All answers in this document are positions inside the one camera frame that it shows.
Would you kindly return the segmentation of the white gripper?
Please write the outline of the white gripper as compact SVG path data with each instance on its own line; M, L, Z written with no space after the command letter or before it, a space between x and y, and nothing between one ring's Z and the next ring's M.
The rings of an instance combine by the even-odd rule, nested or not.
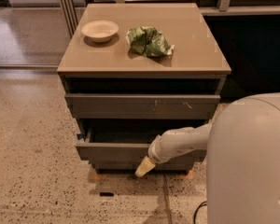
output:
M148 148L148 156L142 159L135 171L135 175L142 177L154 169L156 163L168 162L175 156L175 151L176 143L173 140L157 135Z

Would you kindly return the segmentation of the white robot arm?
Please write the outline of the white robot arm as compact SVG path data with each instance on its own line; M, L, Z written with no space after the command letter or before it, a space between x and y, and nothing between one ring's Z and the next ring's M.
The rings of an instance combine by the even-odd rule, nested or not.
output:
M247 96L212 123L156 136L135 174L201 149L208 224L280 224L280 92Z

